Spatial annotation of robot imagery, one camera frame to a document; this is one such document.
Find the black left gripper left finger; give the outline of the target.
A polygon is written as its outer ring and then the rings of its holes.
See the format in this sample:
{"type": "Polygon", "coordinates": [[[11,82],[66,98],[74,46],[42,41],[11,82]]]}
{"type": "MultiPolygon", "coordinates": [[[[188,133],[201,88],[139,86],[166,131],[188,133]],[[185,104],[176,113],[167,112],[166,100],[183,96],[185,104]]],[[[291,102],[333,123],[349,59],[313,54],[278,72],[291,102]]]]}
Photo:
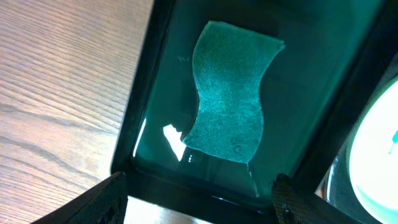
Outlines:
{"type": "Polygon", "coordinates": [[[126,175],[117,172],[32,224],[123,224],[127,201],[126,175]]]}

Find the white plate with green stain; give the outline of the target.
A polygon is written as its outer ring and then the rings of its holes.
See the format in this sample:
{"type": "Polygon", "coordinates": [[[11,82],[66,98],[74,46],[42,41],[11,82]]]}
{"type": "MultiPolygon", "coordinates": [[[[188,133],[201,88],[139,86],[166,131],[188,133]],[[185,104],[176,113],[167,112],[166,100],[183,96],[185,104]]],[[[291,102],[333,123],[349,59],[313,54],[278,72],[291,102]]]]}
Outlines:
{"type": "Polygon", "coordinates": [[[359,122],[349,154],[349,177],[364,209],[397,223],[397,78],[377,92],[359,122]]]}

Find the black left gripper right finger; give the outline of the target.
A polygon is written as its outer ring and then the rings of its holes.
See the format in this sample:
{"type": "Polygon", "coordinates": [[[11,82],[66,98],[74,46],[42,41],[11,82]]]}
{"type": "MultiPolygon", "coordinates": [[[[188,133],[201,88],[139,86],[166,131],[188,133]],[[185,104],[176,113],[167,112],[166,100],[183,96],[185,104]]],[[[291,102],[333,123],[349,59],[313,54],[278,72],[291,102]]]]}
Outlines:
{"type": "Polygon", "coordinates": [[[273,181],[272,203],[279,223],[359,223],[317,195],[296,189],[293,180],[285,174],[278,174],[273,181]]]}

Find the green scouring sponge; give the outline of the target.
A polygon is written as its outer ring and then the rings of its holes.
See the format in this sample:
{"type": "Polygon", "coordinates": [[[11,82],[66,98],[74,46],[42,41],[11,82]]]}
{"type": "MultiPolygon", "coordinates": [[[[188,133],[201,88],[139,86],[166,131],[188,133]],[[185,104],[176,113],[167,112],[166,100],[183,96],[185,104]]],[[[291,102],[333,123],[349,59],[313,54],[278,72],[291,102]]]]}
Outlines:
{"type": "Polygon", "coordinates": [[[283,49],[274,37],[208,22],[193,51],[198,111],[183,143],[220,159],[249,162],[264,130],[261,80],[283,49]]]}

